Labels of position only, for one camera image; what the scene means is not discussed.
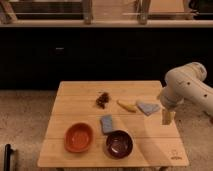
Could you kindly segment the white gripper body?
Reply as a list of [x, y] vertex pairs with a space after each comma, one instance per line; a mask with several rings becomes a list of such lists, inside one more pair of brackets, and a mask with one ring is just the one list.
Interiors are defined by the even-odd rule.
[[183, 97], [170, 87], [164, 87], [159, 93], [158, 99], [166, 109], [174, 109], [183, 102]]

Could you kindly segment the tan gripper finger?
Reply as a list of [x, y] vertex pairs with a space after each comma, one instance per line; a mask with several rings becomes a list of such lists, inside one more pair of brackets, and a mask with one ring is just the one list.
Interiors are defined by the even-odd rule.
[[176, 112], [170, 111], [167, 109], [162, 110], [162, 124], [163, 125], [170, 125], [171, 122], [174, 120]]

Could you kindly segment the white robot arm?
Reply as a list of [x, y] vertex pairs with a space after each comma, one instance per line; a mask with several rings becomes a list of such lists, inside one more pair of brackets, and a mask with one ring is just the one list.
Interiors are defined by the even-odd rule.
[[199, 105], [213, 117], [213, 87], [204, 83], [206, 77], [207, 70], [199, 62], [175, 67], [165, 74], [166, 86], [158, 96], [163, 106], [163, 125], [171, 124], [176, 114], [175, 108], [185, 99]]

